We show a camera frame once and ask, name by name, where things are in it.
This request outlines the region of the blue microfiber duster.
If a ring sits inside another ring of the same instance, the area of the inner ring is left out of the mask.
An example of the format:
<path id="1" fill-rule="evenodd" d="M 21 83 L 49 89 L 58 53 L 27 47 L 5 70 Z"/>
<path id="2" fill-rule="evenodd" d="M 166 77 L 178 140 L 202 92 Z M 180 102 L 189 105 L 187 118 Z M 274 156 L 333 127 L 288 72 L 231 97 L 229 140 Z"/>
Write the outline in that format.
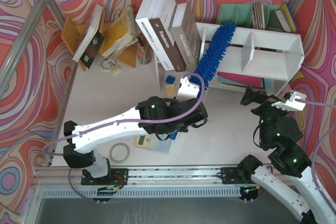
<path id="1" fill-rule="evenodd" d="M 224 57 L 235 30 L 236 25 L 234 23 L 224 24 L 217 28 L 206 49 L 206 53 L 201 57 L 194 72 L 181 77 L 176 97 L 178 103 L 171 104 L 174 111 L 178 112 L 177 120 L 169 123 L 172 129 L 167 133 L 166 138 L 170 137 L 170 135 L 177 134 L 178 131 L 176 130 L 175 123 L 190 114 L 202 102 L 205 91 L 209 87 L 209 82 L 214 78 L 219 63 Z M 197 98 L 196 104 L 187 112 L 180 114 L 180 103 L 192 98 Z"/>

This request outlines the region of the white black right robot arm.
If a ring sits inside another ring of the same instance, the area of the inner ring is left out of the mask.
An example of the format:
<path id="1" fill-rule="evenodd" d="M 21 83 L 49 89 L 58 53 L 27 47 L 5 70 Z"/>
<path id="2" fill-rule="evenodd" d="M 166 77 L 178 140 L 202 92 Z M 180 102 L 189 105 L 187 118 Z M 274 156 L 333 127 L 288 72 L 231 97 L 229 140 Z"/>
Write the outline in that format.
<path id="1" fill-rule="evenodd" d="M 335 202 L 316 176 L 315 158 L 309 158 L 297 144 L 303 137 L 297 121 L 288 116 L 290 111 L 302 111 L 307 104 L 306 95 L 290 90 L 282 99 L 268 95 L 264 90 L 247 86 L 241 105 L 258 103 L 252 109 L 259 116 L 256 131 L 257 147 L 272 150 L 268 158 L 272 166 L 295 186 L 292 190 L 275 177 L 260 160 L 246 156 L 237 166 L 238 176 L 247 183 L 254 182 L 271 193 L 301 223 L 335 223 Z"/>

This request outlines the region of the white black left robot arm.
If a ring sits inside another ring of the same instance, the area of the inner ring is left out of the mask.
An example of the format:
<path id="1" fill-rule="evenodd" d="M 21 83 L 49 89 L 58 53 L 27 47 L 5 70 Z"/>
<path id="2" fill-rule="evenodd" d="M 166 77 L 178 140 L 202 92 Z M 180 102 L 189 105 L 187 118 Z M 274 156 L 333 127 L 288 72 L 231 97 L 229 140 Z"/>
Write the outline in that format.
<path id="1" fill-rule="evenodd" d="M 84 169 L 94 179 L 110 176 L 110 164 L 97 147 L 120 138 L 148 134 L 170 135 L 187 132 L 207 123 L 207 111 L 196 98 L 178 101 L 172 98 L 150 97 L 126 112 L 97 123 L 80 126 L 74 121 L 64 123 L 68 144 L 63 158 L 70 168 Z"/>

